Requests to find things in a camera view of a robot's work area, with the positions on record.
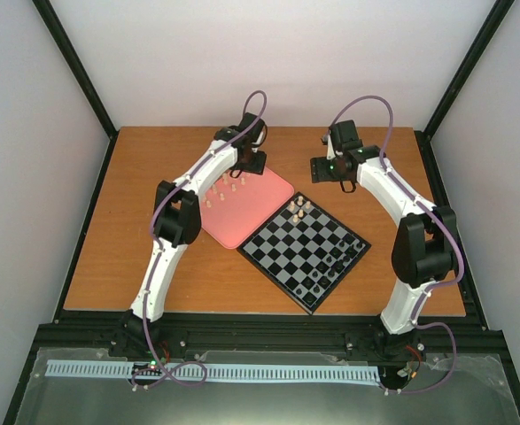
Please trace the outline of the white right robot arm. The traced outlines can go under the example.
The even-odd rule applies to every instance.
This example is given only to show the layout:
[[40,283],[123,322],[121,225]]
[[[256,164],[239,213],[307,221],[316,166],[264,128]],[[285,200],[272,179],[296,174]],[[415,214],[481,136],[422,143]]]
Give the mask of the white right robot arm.
[[311,158],[310,171],[313,183],[361,186],[388,212],[397,226],[392,248],[396,282],[380,319],[391,335],[417,328],[431,293],[458,283],[464,274],[454,211],[422,197],[376,146]]

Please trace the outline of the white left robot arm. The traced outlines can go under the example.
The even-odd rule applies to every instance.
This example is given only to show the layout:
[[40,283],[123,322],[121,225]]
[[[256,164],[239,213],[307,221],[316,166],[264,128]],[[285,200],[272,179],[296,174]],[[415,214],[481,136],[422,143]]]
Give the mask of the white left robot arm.
[[159,185],[150,222],[151,257],[131,305],[135,317],[145,322],[162,317],[177,265],[201,230],[200,202],[204,195],[230,169],[262,174],[266,155],[259,147],[266,137],[264,122],[247,128],[224,127],[193,166],[175,180]]

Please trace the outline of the black white chess board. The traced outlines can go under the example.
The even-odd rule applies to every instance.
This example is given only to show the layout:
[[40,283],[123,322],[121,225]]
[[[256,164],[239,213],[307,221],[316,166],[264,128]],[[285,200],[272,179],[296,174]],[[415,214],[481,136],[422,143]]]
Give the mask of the black white chess board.
[[[297,204],[299,196],[303,205]],[[290,211],[294,201],[295,210]],[[306,210],[305,204],[311,202]],[[304,210],[304,217],[293,222],[293,215]],[[345,247],[338,243],[345,241]],[[363,243],[356,248],[356,242]],[[261,224],[237,251],[262,272],[274,285],[299,305],[313,314],[331,292],[345,279],[371,248],[371,244],[348,226],[325,211],[301,192],[295,193]],[[326,265],[322,273],[317,266]],[[334,271],[332,278],[328,272]],[[296,294],[302,289],[301,296]],[[306,299],[315,298],[312,305]]]

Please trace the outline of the pink plastic tray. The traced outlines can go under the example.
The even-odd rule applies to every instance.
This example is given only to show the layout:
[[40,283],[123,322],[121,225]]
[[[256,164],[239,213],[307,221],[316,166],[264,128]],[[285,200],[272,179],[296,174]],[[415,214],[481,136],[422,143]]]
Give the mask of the pink plastic tray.
[[[293,186],[270,169],[262,175],[243,173],[237,178],[228,176],[228,185],[223,176],[206,192],[200,207],[202,229],[226,249],[236,249],[261,224],[274,214],[294,194]],[[225,199],[219,199],[223,193]],[[211,208],[206,208],[206,200]]]

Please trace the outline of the black aluminium frame base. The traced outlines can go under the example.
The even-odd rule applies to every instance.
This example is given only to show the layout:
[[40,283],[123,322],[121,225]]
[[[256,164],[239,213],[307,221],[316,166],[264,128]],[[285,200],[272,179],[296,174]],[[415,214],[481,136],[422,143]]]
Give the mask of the black aluminium frame base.
[[[18,416],[32,367],[42,348],[108,348],[114,342],[124,314],[109,311],[67,311],[56,314],[51,323],[41,325],[27,356],[4,423]],[[504,335],[490,330],[475,316],[445,317],[454,333],[460,353],[501,357],[505,376],[520,417],[520,382]],[[347,349],[355,337],[370,330],[374,317],[306,316],[269,314],[168,313],[159,321],[166,333],[170,353],[185,354],[208,349],[304,351],[343,355],[355,359]]]

